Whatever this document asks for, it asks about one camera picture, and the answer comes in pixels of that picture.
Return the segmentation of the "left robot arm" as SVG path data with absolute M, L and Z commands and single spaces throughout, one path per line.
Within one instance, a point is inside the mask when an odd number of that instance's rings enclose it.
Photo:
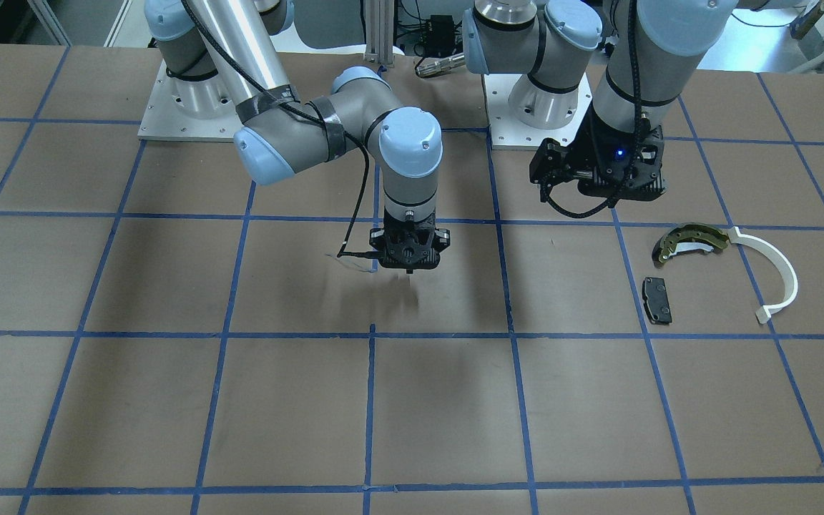
M 602 206 L 666 192 L 662 123 L 735 1 L 474 1 L 466 66 L 516 75 L 511 114 L 545 139 L 529 165 L 540 200 L 574 182 Z

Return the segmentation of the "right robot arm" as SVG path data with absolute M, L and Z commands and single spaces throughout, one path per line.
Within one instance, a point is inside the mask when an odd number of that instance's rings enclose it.
M 293 22 L 291 1 L 147 1 L 149 32 L 163 72 L 140 136 L 170 138 L 155 117 L 174 119 L 179 138 L 192 127 L 231 138 L 249 176 L 274 185 L 354 149 L 383 173 L 383 226 L 361 258 L 407 273 L 432 270 L 451 244 L 436 225 L 441 124 L 410 107 L 377 72 L 341 72 L 330 94 L 301 102 L 272 35 Z

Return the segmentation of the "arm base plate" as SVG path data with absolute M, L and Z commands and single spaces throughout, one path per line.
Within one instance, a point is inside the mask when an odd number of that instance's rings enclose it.
M 225 84 L 215 76 L 188 82 L 158 66 L 156 82 L 142 114 L 138 137 L 165 142 L 231 142 L 242 128 Z
M 536 149 L 546 138 L 568 146 L 592 100 L 585 74 L 566 94 L 541 90 L 524 74 L 494 73 L 483 79 L 491 142 L 497 149 Z

